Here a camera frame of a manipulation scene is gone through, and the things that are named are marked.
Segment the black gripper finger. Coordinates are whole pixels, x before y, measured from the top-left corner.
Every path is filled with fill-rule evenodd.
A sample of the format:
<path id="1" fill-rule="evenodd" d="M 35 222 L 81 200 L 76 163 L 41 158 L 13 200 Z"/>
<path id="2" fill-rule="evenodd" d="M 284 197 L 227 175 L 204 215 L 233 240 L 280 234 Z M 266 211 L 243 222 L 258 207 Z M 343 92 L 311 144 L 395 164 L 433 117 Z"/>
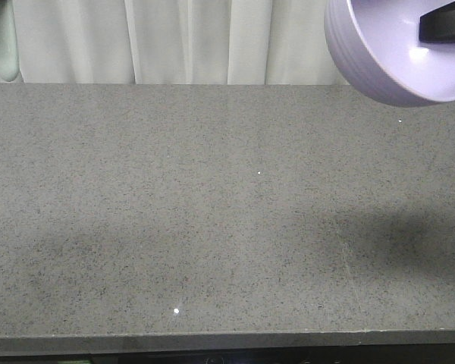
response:
<path id="1" fill-rule="evenodd" d="M 455 2 L 436 8 L 420 17 L 419 41 L 455 43 Z"/>

